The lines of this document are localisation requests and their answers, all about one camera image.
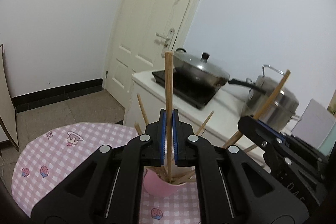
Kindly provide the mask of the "stainless steel stock pot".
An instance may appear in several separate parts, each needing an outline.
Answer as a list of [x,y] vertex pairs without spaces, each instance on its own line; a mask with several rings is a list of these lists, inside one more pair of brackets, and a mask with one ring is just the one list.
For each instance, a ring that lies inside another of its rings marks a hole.
[[[272,94],[278,82],[263,73],[257,78],[254,84],[264,89],[266,94],[264,95],[251,89],[242,108],[241,116],[255,115]],[[290,121],[299,122],[301,120],[301,117],[295,114],[298,106],[299,101],[296,96],[289,89],[283,87],[274,102],[259,119],[272,129],[280,132]]]

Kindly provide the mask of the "white cutting board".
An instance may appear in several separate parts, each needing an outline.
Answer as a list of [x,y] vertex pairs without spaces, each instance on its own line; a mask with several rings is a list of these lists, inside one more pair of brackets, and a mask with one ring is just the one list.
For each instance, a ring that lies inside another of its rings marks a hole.
[[311,99],[291,134],[325,156],[330,155],[335,145],[335,117],[320,103]]

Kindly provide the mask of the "black induction cooker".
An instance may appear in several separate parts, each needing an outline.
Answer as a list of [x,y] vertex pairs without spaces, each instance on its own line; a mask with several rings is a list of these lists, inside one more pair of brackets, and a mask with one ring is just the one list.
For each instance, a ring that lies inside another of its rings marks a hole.
[[204,108],[219,89],[194,81],[173,70],[173,94],[197,109]]

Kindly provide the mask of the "white panel door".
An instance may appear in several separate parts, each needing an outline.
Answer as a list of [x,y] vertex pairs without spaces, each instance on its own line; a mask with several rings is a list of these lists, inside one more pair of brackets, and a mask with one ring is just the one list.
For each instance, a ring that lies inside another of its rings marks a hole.
[[[122,0],[112,29],[106,60],[105,89],[123,106],[130,100],[132,75],[161,70],[172,50],[190,0]],[[168,48],[155,33],[175,34]]]

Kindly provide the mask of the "pink plastic cup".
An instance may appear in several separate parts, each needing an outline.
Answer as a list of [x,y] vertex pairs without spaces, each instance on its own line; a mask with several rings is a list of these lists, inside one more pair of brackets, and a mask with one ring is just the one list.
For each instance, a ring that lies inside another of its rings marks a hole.
[[191,182],[184,182],[182,184],[170,184],[162,180],[153,168],[146,167],[146,171],[143,176],[143,187],[144,189],[154,197],[168,197],[182,189],[184,186],[187,186],[189,183],[196,182],[192,178]]

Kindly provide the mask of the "black frying pan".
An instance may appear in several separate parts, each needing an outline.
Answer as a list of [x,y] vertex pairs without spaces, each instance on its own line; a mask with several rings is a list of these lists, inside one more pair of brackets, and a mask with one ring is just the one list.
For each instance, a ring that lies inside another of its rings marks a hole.
[[214,89],[229,84],[243,86],[261,94],[266,94],[264,89],[254,84],[232,79],[226,71],[210,63],[208,61],[209,57],[210,55],[206,52],[203,52],[201,57],[197,57],[187,53],[183,48],[177,48],[173,54],[173,66],[178,73],[187,75],[190,79]]

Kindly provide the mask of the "beige leaning board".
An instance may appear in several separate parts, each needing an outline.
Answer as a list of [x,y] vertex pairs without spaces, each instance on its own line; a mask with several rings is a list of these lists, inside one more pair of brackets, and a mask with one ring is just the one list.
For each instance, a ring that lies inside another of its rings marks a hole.
[[1,44],[1,142],[9,141],[19,151],[16,110],[11,100]]

